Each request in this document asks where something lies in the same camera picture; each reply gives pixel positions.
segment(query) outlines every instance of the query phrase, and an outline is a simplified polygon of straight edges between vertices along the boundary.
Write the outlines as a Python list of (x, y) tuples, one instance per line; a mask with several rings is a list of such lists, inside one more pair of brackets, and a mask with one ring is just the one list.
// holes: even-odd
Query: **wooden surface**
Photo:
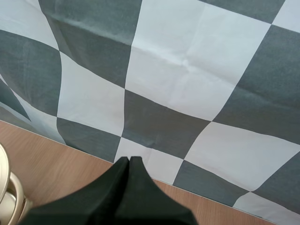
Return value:
[[(112, 164), (0, 121), (0, 143), (12, 172), (35, 206), (64, 197), (87, 185)], [(272, 223), (190, 192), (155, 183), (171, 198), (190, 208), (200, 225), (271, 225)]]

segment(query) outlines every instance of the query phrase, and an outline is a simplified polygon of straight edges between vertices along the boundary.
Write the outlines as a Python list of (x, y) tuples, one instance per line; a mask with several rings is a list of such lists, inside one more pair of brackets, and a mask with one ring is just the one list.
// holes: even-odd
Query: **white square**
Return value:
[(285, 0), (273, 24), (300, 33), (300, 1)]
[(299, 150), (299, 145), (280, 138), (211, 122), (185, 160), (254, 191)]
[(269, 27), (201, 1), (144, 0), (126, 89), (181, 113), (213, 120)]
[(114, 158), (114, 163), (123, 156), (128, 157), (129, 159), (132, 156), (140, 156), (142, 157), (142, 162), (144, 163), (144, 165), (147, 165), (150, 154), (151, 149), (122, 137), (118, 146), (116, 156)]
[(121, 136), (125, 89), (79, 66), (63, 53), (57, 116)]
[(122, 156), (141, 156), (150, 177), (173, 184), (183, 159), (121, 138), (115, 162)]
[(0, 30), (40, 41), (58, 50), (38, 0), (0, 1)]
[(18, 96), (15, 92), (14, 95), (17, 97), (27, 115), (31, 120), (31, 125), (38, 131), (39, 135), (45, 136), (62, 144), (65, 144), (63, 138), (59, 134), (56, 126), (56, 117), (51, 116), (47, 113), (39, 111), (32, 107), (28, 102)]
[(299, 225), (300, 222), (299, 214), (251, 192), (238, 198), (233, 207), (276, 224)]

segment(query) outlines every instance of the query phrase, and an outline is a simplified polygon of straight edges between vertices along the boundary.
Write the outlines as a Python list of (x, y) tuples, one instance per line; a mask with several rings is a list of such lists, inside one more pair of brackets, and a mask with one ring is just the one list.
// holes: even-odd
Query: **checkerboard pattern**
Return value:
[(0, 119), (300, 224), (299, 0), (0, 3)]

